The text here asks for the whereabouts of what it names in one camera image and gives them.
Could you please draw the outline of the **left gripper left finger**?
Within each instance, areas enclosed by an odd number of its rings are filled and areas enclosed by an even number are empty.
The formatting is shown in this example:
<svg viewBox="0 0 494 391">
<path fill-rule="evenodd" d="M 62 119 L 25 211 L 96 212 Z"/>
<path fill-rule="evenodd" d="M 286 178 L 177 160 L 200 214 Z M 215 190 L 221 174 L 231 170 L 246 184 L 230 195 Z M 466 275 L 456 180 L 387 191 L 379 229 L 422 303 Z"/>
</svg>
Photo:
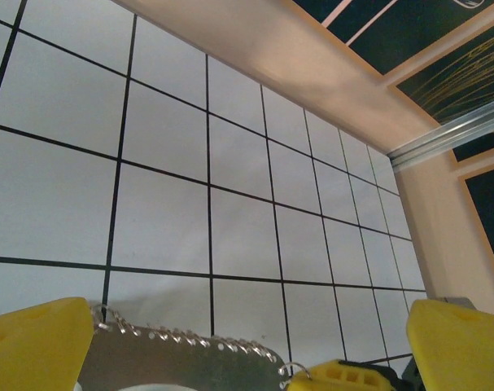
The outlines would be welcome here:
<svg viewBox="0 0 494 391">
<path fill-rule="evenodd" d="M 1 314 L 0 391 L 73 391 L 93 334 L 82 297 Z"/>
</svg>

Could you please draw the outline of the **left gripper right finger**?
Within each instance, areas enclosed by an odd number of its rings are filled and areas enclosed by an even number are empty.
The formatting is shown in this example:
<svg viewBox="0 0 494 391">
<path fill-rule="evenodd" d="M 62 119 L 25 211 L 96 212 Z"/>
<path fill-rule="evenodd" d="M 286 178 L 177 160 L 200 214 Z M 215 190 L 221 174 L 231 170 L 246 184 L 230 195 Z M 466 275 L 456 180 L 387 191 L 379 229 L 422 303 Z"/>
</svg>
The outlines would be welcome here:
<svg viewBox="0 0 494 391">
<path fill-rule="evenodd" d="M 494 314 L 416 300 L 406 333 L 426 391 L 494 391 Z"/>
</svg>

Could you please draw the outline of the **peach circle gold grass panel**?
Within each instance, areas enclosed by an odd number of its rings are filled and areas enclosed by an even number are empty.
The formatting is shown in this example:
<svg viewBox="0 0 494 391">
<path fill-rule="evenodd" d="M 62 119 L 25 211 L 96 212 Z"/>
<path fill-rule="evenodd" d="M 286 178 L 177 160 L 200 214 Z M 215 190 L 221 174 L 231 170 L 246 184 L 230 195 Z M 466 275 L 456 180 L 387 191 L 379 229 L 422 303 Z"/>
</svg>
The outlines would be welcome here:
<svg viewBox="0 0 494 391">
<path fill-rule="evenodd" d="M 453 146 L 456 162 L 494 149 L 494 25 L 398 85 L 440 125 L 483 126 Z"/>
</svg>

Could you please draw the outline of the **aluminium corner post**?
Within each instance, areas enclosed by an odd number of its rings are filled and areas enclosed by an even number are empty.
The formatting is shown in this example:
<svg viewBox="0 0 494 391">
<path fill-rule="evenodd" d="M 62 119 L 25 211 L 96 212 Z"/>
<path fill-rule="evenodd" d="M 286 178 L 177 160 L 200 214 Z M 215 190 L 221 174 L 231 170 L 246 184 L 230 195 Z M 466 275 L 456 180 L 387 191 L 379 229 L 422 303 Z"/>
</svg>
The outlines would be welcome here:
<svg viewBox="0 0 494 391">
<path fill-rule="evenodd" d="M 398 147 L 387 157 L 397 173 L 493 131 L 494 101 Z"/>
</svg>

